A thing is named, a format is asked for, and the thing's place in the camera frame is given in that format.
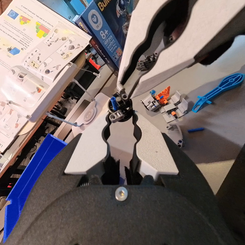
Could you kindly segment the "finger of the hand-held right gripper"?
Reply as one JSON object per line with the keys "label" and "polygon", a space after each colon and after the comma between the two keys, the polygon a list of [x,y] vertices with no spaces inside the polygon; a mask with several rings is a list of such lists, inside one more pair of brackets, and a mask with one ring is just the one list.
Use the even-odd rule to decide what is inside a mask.
{"label": "finger of the hand-held right gripper", "polygon": [[117,86],[124,85],[133,71],[140,56],[149,49],[153,35],[159,24],[151,26],[157,15],[171,1],[156,0],[152,3],[140,0],[132,12],[123,56],[118,73]]}
{"label": "finger of the hand-held right gripper", "polygon": [[160,50],[149,71],[141,73],[131,85],[127,80],[129,98],[194,65],[194,56],[217,34],[244,33],[244,1],[171,1],[157,15],[151,31],[155,24],[159,26],[153,35],[150,53],[157,49],[163,37],[172,36],[173,40],[167,41]]}

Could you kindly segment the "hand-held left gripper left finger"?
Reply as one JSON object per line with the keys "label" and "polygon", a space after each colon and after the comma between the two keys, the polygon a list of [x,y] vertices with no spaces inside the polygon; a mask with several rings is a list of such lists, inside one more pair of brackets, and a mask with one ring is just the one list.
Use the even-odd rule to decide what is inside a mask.
{"label": "hand-held left gripper left finger", "polygon": [[110,148],[103,133],[108,126],[108,113],[104,113],[84,130],[66,166],[65,174],[103,175],[105,173],[103,162],[109,157]]}

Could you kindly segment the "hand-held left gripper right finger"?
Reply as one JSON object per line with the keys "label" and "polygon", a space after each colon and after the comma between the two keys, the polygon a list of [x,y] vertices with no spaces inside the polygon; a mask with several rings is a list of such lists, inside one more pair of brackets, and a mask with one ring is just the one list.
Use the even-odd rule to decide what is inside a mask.
{"label": "hand-held left gripper right finger", "polygon": [[179,170],[161,131],[139,112],[133,113],[133,125],[136,138],[132,158],[133,173],[152,177],[177,175]]}

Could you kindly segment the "grey curved panel block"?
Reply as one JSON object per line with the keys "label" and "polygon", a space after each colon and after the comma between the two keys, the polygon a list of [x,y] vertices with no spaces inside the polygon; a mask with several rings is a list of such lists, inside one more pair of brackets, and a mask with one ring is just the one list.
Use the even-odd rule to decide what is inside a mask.
{"label": "grey curved panel block", "polygon": [[178,124],[168,124],[166,126],[167,135],[170,139],[179,147],[182,148],[184,146],[183,134]]}

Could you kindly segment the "light blue plastic strip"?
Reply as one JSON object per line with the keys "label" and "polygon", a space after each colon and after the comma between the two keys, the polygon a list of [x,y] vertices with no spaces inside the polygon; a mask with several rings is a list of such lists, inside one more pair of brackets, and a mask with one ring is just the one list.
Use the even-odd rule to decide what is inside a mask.
{"label": "light blue plastic strip", "polygon": [[243,73],[234,73],[222,79],[217,87],[206,93],[204,96],[197,96],[198,100],[192,108],[192,112],[198,112],[205,104],[211,104],[212,99],[221,93],[237,88],[244,80]]}

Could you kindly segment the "black round core blue pin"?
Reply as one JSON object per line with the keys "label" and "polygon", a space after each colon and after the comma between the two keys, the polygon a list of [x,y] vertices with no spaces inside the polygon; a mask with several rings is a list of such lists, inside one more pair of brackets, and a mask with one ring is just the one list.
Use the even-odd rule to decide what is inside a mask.
{"label": "black round core blue pin", "polygon": [[112,123],[128,121],[133,115],[132,100],[127,94],[114,93],[108,101],[108,111]]}

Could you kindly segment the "blue robot kit box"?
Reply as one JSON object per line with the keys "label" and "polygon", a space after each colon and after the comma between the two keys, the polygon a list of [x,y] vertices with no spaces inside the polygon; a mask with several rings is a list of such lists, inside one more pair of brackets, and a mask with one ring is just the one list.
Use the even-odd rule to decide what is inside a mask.
{"label": "blue robot kit box", "polygon": [[81,18],[92,29],[118,69],[130,24],[130,18],[138,1],[91,1],[81,13]]}

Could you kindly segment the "grey orange tracked toy robot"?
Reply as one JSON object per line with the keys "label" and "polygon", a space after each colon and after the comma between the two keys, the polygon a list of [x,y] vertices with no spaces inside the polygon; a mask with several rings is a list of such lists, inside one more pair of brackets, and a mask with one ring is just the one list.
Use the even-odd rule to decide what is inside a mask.
{"label": "grey orange tracked toy robot", "polygon": [[138,71],[148,71],[156,62],[158,53],[153,53],[150,56],[146,56],[144,60],[139,60],[136,64]]}

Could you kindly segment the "blue tipped zip tie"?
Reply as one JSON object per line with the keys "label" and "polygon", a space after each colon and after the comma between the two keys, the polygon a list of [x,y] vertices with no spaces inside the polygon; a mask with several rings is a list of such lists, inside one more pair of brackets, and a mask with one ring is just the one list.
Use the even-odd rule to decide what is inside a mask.
{"label": "blue tipped zip tie", "polygon": [[50,118],[54,118],[54,119],[56,119],[56,120],[62,121],[62,122],[64,122],[64,123],[66,123],[66,124],[72,125],[72,126],[74,126],[74,127],[80,127],[80,126],[82,125],[82,124],[80,124],[80,125],[77,124],[77,122],[72,123],[72,122],[66,121],[66,120],[64,120],[64,119],[62,119],[62,118],[59,118],[59,117],[57,117],[57,116],[55,116],[55,115],[52,115],[50,112],[46,112],[45,115],[48,116],[48,117],[50,117]]}

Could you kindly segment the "dark red robot kit box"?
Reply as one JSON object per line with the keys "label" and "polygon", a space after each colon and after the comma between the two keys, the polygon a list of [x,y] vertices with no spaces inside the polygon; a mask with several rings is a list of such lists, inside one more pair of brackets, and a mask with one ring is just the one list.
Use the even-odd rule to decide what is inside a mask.
{"label": "dark red robot kit box", "polygon": [[78,16],[78,18],[75,21],[75,24],[92,37],[90,40],[90,44],[98,53],[98,55],[102,58],[102,60],[106,63],[109,69],[113,72],[113,74],[117,77],[119,71],[117,65],[109,56],[103,45],[100,43],[99,39],[93,34],[92,29],[87,25],[83,18],[81,18],[81,16]]}

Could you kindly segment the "blue plastic bin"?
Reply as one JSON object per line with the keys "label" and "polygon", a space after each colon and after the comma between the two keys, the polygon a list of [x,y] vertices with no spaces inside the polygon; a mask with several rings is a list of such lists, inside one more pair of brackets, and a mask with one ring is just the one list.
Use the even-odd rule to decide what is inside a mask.
{"label": "blue plastic bin", "polygon": [[24,204],[35,182],[46,166],[67,144],[51,134],[47,134],[41,143],[10,194],[7,196],[7,201],[10,201],[10,203],[5,209],[3,243],[7,240],[14,226],[17,224]]}

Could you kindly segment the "small grey panel orange pin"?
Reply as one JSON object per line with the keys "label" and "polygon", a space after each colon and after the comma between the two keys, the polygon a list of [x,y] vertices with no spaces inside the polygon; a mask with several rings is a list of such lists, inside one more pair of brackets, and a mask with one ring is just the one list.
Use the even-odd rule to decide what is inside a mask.
{"label": "small grey panel orange pin", "polygon": [[182,98],[176,91],[175,94],[167,100],[167,103],[161,108],[160,112],[167,123],[170,123],[187,113],[188,102]]}

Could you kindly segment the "white zip tie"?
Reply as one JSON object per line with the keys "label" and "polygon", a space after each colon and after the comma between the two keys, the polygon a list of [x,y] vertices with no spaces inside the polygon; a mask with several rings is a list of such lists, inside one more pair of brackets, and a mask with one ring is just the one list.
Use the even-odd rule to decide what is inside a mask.
{"label": "white zip tie", "polygon": [[98,77],[98,78],[101,78],[101,75],[100,75],[100,74],[95,73],[95,72],[92,72],[92,71],[89,71],[89,70],[86,70],[86,69],[83,69],[83,68],[78,68],[78,67],[77,67],[74,63],[72,63],[72,62],[68,62],[68,63],[67,63],[67,66],[73,67],[73,68],[75,68],[75,69],[77,69],[77,70],[82,70],[82,71],[84,71],[84,72],[89,72],[89,73],[93,74],[94,76],[96,76],[96,77]]}

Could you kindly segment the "white instruction sheet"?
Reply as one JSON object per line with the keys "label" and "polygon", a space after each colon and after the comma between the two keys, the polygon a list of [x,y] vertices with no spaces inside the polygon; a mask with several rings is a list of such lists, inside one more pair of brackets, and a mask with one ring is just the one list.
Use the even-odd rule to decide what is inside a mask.
{"label": "white instruction sheet", "polygon": [[91,36],[39,1],[15,0],[1,14],[0,38],[4,152],[27,121],[45,114]]}

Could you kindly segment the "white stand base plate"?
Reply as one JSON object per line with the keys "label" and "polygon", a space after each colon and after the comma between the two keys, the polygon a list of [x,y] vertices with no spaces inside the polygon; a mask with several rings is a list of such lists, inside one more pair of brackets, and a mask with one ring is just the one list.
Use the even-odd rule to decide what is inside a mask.
{"label": "white stand base plate", "polygon": [[97,94],[93,102],[81,98],[65,120],[72,123],[77,122],[77,124],[82,125],[80,127],[74,127],[62,122],[61,126],[54,133],[54,136],[69,143],[75,136],[91,126],[101,113],[107,111],[108,101],[109,97],[103,93]]}

